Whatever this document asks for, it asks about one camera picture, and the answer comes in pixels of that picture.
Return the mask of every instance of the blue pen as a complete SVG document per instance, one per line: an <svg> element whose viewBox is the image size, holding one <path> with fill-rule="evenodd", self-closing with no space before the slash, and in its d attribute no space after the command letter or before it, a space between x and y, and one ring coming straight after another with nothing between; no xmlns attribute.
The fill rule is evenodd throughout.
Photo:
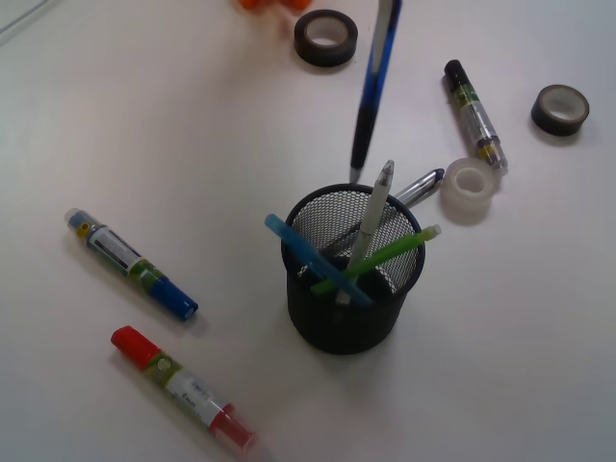
<svg viewBox="0 0 616 462"><path fill-rule="evenodd" d="M343 292L349 294L359 306L368 307L372 305L369 296L352 285L336 267L319 255L308 241L287 226L282 219L274 214L268 215L266 226L280 236L282 242L289 246L299 261L318 277L331 279Z"/></svg>
<svg viewBox="0 0 616 462"><path fill-rule="evenodd" d="M350 158L349 181L351 183L359 181L368 156L401 9L402 0L379 0L372 51L368 60L368 71L357 115L355 139Z"/></svg>

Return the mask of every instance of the pen tip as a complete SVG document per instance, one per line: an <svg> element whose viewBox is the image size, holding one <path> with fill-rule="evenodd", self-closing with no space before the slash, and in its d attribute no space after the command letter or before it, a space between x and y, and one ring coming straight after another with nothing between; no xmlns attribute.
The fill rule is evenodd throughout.
<svg viewBox="0 0 616 462"><path fill-rule="evenodd" d="M381 170L381 173L378 175L378 179L376 182L379 185L383 186L392 186L392 179L394 178L394 168L396 164L394 161L387 161L385 167Z"/></svg>
<svg viewBox="0 0 616 462"><path fill-rule="evenodd" d="M362 170L352 167L350 170L350 175L348 177L348 182L351 185L354 185L355 183L359 181L359 177L361 176L361 174L362 174Z"/></svg>
<svg viewBox="0 0 616 462"><path fill-rule="evenodd" d="M437 168L434 171L436 171L436 179L434 180L434 183L438 183L445 178L445 170L443 168Z"/></svg>

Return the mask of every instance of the black marker cap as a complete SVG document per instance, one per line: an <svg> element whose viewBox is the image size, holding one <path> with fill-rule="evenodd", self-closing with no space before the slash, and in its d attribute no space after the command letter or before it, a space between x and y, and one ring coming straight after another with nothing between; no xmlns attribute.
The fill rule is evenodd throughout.
<svg viewBox="0 0 616 462"><path fill-rule="evenodd" d="M468 85L471 83L469 77L464 71L464 67L462 67L462 64L458 60L449 61L447 63L445 66L445 75L447 76L449 90L451 92L454 92L463 85Z"/></svg>

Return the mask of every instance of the blue marker cap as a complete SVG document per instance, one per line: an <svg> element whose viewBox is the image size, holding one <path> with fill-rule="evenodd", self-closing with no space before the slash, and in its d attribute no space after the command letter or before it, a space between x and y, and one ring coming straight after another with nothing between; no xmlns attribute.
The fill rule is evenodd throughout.
<svg viewBox="0 0 616 462"><path fill-rule="evenodd" d="M148 295L182 321L187 320L199 308L199 305L192 298L184 294L166 276L154 283Z"/></svg>

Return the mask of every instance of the mesh cup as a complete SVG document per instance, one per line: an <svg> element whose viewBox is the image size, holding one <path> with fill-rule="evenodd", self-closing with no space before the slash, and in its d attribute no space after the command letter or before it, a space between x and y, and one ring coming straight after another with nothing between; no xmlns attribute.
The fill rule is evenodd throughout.
<svg viewBox="0 0 616 462"><path fill-rule="evenodd" d="M287 224L343 270L347 267L371 193L372 188L361 185L322 188L294 207ZM389 196L368 256L384 245L421 230L408 209ZM349 305L336 303L336 291L314 295L310 287L320 279L284 244L282 259L287 269L289 314L297 331L308 343L323 351L351 354L375 347L392 331L406 295L424 268L425 248L421 245L405 252L358 279L357 286L374 300L369 308L356 306L352 301Z"/></svg>

